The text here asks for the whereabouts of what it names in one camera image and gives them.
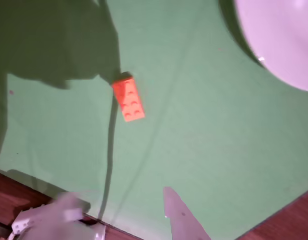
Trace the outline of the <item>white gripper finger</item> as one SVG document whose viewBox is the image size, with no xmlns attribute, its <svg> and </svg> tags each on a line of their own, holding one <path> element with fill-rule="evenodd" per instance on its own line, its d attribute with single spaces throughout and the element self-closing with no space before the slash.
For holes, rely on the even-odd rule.
<svg viewBox="0 0 308 240">
<path fill-rule="evenodd" d="M 169 186 L 163 189 L 164 214 L 169 218 L 173 240 L 211 240 L 177 192 Z"/>
</svg>

